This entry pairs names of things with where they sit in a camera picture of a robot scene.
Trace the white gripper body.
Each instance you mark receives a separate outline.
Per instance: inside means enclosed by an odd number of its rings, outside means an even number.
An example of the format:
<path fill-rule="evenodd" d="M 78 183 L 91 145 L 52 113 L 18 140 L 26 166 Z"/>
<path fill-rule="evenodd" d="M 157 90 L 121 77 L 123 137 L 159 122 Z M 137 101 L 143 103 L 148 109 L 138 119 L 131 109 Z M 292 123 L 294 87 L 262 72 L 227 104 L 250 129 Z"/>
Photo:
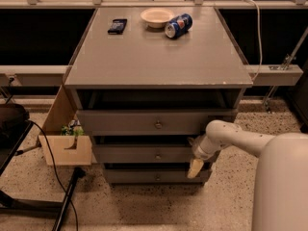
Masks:
<path fill-rule="evenodd" d="M 206 161 L 219 151 L 219 143 L 211 140 L 208 136 L 198 136 L 192 142 L 192 154 L 197 159 Z"/>

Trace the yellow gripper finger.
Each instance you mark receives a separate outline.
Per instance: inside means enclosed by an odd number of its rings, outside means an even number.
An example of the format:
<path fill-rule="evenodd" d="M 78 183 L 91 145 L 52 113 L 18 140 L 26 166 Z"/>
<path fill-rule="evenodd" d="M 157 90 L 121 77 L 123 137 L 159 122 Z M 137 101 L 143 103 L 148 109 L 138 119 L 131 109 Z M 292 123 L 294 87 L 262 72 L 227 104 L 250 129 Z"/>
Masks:
<path fill-rule="evenodd" d="M 202 159 L 191 159 L 190 161 L 190 168 L 187 174 L 189 179 L 193 179 L 197 176 L 197 174 L 201 171 L 204 166 L 204 161 Z"/>
<path fill-rule="evenodd" d="M 190 146 L 194 146 L 194 145 L 198 144 L 198 140 L 199 140 L 199 138 L 187 137 L 187 141 L 188 141 Z"/>

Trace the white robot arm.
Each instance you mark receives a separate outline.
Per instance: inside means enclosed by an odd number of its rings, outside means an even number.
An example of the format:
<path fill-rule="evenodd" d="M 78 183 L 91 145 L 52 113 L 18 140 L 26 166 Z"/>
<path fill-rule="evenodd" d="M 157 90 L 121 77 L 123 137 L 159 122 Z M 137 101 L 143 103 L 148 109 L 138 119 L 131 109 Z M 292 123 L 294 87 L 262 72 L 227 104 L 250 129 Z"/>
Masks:
<path fill-rule="evenodd" d="M 188 177 L 218 151 L 236 146 L 258 158 L 251 231 L 308 231 L 308 135 L 248 132 L 213 120 L 205 134 L 190 138 L 193 157 Z"/>

